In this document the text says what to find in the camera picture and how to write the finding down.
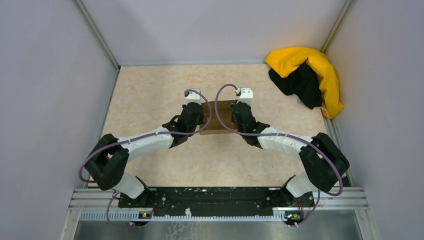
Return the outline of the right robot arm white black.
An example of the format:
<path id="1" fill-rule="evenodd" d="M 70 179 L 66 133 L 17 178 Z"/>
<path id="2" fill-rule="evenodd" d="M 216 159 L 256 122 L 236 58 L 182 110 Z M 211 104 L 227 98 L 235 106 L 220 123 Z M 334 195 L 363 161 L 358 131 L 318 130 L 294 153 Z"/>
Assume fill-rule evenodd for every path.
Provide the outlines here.
<path id="1" fill-rule="evenodd" d="M 249 145 L 300 159 L 304 172 L 290 177 L 280 190 L 287 206 L 295 206 L 306 193 L 329 192 L 336 183 L 342 183 L 350 163 L 326 133 L 299 136 L 281 132 L 257 121 L 251 107 L 243 102 L 231 106 L 231 115 L 231 121 Z"/>

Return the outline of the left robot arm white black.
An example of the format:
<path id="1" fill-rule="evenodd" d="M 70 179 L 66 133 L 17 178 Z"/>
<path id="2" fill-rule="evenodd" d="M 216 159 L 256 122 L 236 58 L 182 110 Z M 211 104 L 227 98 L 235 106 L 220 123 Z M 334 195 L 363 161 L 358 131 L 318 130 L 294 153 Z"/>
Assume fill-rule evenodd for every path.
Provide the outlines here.
<path id="1" fill-rule="evenodd" d="M 179 115 L 153 131 L 121 138 L 111 133 L 104 135 L 86 158 L 82 168 L 102 191 L 117 191 L 136 206 L 144 207 L 149 203 L 150 189 L 139 177 L 125 172 L 127 164 L 142 155 L 183 144 L 195 133 L 197 126 L 202 124 L 202 105 L 189 102 L 182 107 Z"/>

